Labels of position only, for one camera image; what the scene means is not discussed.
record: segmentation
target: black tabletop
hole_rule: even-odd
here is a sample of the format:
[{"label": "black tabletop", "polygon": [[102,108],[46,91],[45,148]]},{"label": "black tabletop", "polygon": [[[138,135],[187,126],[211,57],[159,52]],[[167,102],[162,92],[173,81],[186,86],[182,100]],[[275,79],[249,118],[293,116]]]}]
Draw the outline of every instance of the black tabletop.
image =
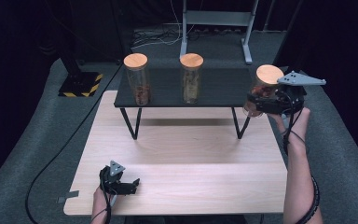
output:
[{"label": "black tabletop", "polygon": [[252,79],[248,69],[202,68],[200,98],[196,104],[182,102],[179,68],[150,68],[152,99],[147,105],[135,103],[127,75],[118,87],[115,107],[242,107]]}]

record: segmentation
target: jar lid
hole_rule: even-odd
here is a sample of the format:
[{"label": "jar lid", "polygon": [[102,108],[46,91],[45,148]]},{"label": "jar lid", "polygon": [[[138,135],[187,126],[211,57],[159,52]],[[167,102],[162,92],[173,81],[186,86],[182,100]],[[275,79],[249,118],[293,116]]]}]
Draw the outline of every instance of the jar lid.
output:
[{"label": "jar lid", "polygon": [[139,69],[145,66],[147,57],[142,53],[133,53],[124,59],[124,64],[130,69]]},{"label": "jar lid", "polygon": [[283,71],[274,65],[264,64],[257,68],[256,75],[260,81],[269,85],[276,85],[278,79],[283,77]]},{"label": "jar lid", "polygon": [[199,68],[203,64],[203,58],[196,53],[188,53],[180,58],[180,63],[187,68]]}]

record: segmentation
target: light wood tabletop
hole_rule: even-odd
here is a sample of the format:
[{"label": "light wood tabletop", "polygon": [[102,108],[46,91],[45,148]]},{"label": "light wood tabletop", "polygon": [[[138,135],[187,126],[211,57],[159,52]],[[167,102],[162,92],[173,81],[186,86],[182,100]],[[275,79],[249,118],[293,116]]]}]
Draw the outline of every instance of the light wood tabletop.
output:
[{"label": "light wood tabletop", "polygon": [[[282,213],[287,170],[267,116],[251,119],[238,139],[229,107],[144,108],[133,140],[116,95],[103,94],[66,215],[91,215],[110,161],[126,168],[121,182],[141,179],[135,194],[117,199],[113,216]],[[246,117],[236,109],[241,126]],[[127,108],[132,123],[137,111]]]}]

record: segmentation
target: glass jar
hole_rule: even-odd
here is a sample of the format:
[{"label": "glass jar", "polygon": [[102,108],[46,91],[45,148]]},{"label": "glass jar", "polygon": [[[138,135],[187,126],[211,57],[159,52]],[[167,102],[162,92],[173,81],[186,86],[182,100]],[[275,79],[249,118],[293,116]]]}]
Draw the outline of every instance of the glass jar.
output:
[{"label": "glass jar", "polygon": [[[255,98],[274,97],[280,77],[283,77],[283,71],[280,68],[270,64],[259,66],[249,93]],[[258,118],[263,115],[263,112],[258,111],[255,103],[249,101],[249,99],[243,106],[243,113],[251,118]]]},{"label": "glass jar", "polygon": [[180,58],[182,64],[182,98],[186,104],[195,104],[200,97],[201,68],[203,58],[195,53],[188,53]]},{"label": "glass jar", "polygon": [[141,53],[133,53],[124,59],[124,64],[135,103],[137,105],[147,105],[151,100],[147,57]]}]

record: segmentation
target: person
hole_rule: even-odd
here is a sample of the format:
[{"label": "person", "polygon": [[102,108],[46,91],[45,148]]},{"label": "person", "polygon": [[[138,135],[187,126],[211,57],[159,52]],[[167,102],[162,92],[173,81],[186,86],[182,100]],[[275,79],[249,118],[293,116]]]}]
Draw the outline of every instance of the person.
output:
[{"label": "person", "polygon": [[[285,133],[286,128],[280,115],[268,114],[277,124],[281,133]],[[291,134],[289,134],[289,144],[287,146],[288,167],[286,194],[283,205],[283,223],[297,223],[306,215],[314,200],[314,186],[310,173],[305,137],[310,119],[310,110],[306,107],[294,114],[294,123]],[[105,198],[100,188],[94,192],[92,208],[92,224],[102,224],[106,219]],[[323,223],[321,209],[318,208],[315,214],[307,222],[308,224]]]}]

